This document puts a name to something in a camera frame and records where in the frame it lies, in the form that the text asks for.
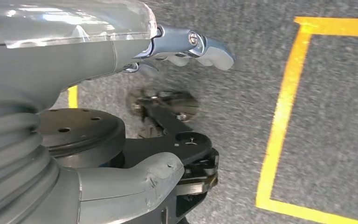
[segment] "yellow line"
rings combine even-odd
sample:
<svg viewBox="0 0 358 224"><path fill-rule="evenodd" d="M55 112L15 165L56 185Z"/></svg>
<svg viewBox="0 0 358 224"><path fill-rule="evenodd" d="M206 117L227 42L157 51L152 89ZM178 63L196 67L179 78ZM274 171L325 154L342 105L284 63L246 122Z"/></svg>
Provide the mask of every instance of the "yellow line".
<svg viewBox="0 0 358 224"><path fill-rule="evenodd" d="M257 207L260 206L260 203L269 200L271 197L279 157L281 156L282 145L286 135L286 128L296 97L297 86L300 81L310 38L311 34L299 31L286 65L281 92L276 103L267 152L260 175L256 197Z"/></svg>
<svg viewBox="0 0 358 224"><path fill-rule="evenodd" d="M77 108L77 85L68 89L68 106L69 108Z"/></svg>
<svg viewBox="0 0 358 224"><path fill-rule="evenodd" d="M318 223L325 224L358 224L358 220L338 216L331 213L326 213L314 209L301 207L294 204L283 203L279 201L270 200L264 209L282 213L289 216L311 220Z"/></svg>
<svg viewBox="0 0 358 224"><path fill-rule="evenodd" d="M311 36L313 34L358 36L358 19L296 17L295 22L300 24L300 30L286 65L276 103L257 188L256 207L324 224L358 224L358 220L355 219L270 199Z"/></svg>
<svg viewBox="0 0 358 224"><path fill-rule="evenodd" d="M296 17L295 22L306 26L309 34L358 36L358 19Z"/></svg>

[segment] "transparent plastic cover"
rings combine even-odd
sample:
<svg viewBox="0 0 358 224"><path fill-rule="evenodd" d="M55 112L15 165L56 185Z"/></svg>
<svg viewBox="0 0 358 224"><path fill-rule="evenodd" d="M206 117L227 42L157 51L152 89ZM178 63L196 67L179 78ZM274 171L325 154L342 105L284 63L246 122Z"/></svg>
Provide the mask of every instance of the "transparent plastic cover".
<svg viewBox="0 0 358 224"><path fill-rule="evenodd" d="M0 0L0 45L8 48L151 39L157 24L137 0Z"/></svg>

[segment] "gray carpet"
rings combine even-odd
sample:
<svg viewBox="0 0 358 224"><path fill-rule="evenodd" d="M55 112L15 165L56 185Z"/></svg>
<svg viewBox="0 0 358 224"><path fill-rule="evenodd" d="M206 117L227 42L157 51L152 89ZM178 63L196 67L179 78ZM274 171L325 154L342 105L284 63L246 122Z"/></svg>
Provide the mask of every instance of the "gray carpet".
<svg viewBox="0 0 358 224"><path fill-rule="evenodd" d="M357 1L145 0L158 21L223 40L238 61L222 72L192 62L155 63L160 74L118 74L79 86L80 107L111 112L127 135L140 127L129 89L190 90L201 102L191 123L221 153L220 184L189 215L192 224L308 224L255 207L255 195L295 16L358 17ZM65 93L55 107L66 107ZM358 38L314 36L283 146L272 198L358 219Z"/></svg>

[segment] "bolt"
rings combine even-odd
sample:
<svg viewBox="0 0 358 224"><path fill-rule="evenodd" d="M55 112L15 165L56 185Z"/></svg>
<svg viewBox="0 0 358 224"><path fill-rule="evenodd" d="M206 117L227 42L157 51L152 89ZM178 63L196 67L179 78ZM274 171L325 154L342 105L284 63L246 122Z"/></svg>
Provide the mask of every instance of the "bolt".
<svg viewBox="0 0 358 224"><path fill-rule="evenodd" d="M189 42L194 46L198 43L198 36L194 31L190 31L189 33Z"/></svg>
<svg viewBox="0 0 358 224"><path fill-rule="evenodd" d="M181 121L186 121L187 115L185 115L184 113L180 113L180 115L176 116L176 118Z"/></svg>

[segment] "robotic hand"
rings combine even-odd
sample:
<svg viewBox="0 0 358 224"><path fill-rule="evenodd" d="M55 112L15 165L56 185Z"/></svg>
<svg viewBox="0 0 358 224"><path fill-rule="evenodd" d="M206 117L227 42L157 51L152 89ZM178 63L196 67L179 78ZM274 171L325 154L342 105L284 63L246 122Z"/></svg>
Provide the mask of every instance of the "robotic hand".
<svg viewBox="0 0 358 224"><path fill-rule="evenodd" d="M175 98L138 101L152 116L149 120L169 132L144 141L156 149L153 154L144 142L127 140L122 121L106 113L97 119L106 118L100 122L103 128L98 126L89 136L65 122L72 121L84 131L96 125L90 117L80 122L77 117L53 116L48 124L58 129L43 132L38 127L43 122L40 113L55 103L60 92L81 81L135 72L145 60L183 66L190 58L222 70L234 62L216 40L190 29L157 25L149 7L136 0L0 0L0 224L181 221L197 205L187 200L189 196L199 194L193 201L201 202L205 188L216 184L218 154L206 136L182 123L170 126L168 107L157 102ZM95 111L77 112L87 116ZM88 154L90 141L84 138L95 137L101 143L102 134L114 137L114 142L108 139L104 143L109 147ZM43 144L42 139L51 136L56 136L58 157ZM172 150L167 152L163 144ZM61 149L69 146L76 155L63 157ZM86 162L68 165L110 160L120 151L132 163L120 168ZM208 178L199 175L204 173Z"/></svg>
<svg viewBox="0 0 358 224"><path fill-rule="evenodd" d="M220 70L230 69L235 57L225 45L191 29L158 25L158 34L152 38L148 48L134 58L168 60L177 66L185 66L195 58L204 66L215 66ZM139 62L127 65L125 72L136 72Z"/></svg>

